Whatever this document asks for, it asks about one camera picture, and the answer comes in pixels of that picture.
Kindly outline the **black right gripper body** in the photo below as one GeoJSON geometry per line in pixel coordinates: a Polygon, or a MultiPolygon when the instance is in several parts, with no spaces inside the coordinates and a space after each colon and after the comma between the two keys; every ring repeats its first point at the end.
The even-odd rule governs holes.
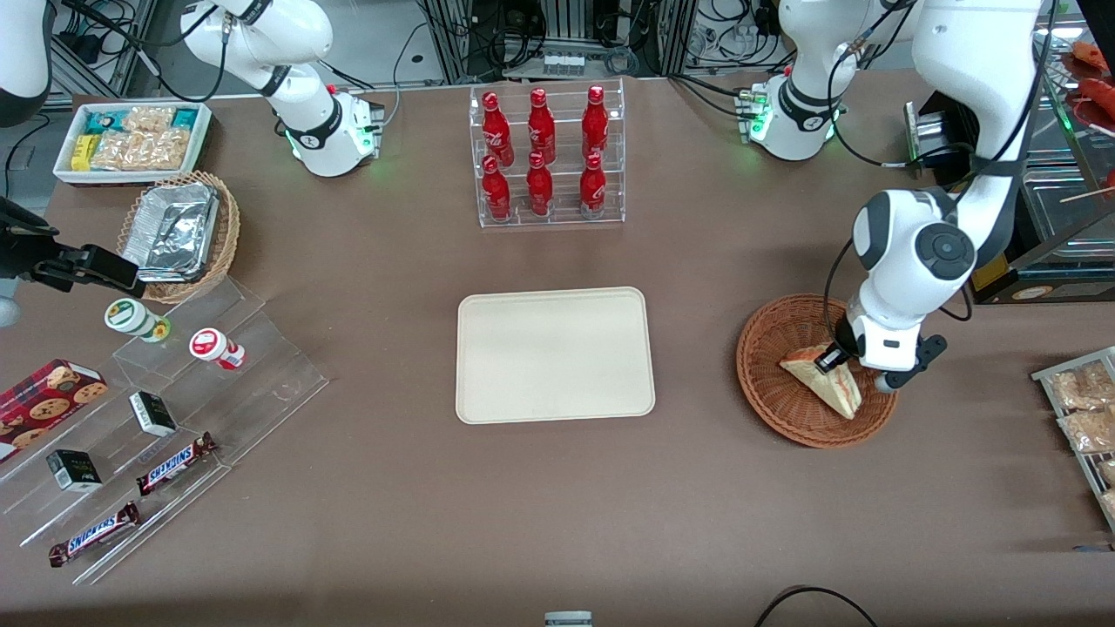
{"type": "Polygon", "coordinates": [[[39,282],[68,293],[75,283],[87,283],[78,274],[81,251],[60,245],[58,230],[43,218],[1,199],[1,277],[39,282]]]}

